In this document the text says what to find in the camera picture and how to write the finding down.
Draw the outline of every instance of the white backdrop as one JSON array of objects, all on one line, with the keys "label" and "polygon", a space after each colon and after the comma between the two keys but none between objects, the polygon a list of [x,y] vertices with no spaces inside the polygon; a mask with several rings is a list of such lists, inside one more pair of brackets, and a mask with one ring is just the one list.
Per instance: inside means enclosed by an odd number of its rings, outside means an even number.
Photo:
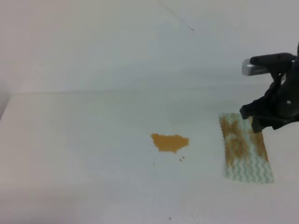
[{"label": "white backdrop", "polygon": [[241,62],[295,53],[298,7],[294,0],[1,0],[1,85],[53,92],[264,82],[242,77]]}]

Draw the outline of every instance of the white table surface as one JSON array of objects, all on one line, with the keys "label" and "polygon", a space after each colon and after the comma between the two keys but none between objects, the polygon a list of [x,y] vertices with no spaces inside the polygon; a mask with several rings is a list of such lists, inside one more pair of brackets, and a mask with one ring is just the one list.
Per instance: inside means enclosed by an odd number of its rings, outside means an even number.
[{"label": "white table surface", "polygon": [[[274,184],[224,177],[218,114],[266,88],[14,95],[0,122],[0,221],[297,223],[298,124],[263,131]],[[158,152],[152,133],[190,145]]]}]

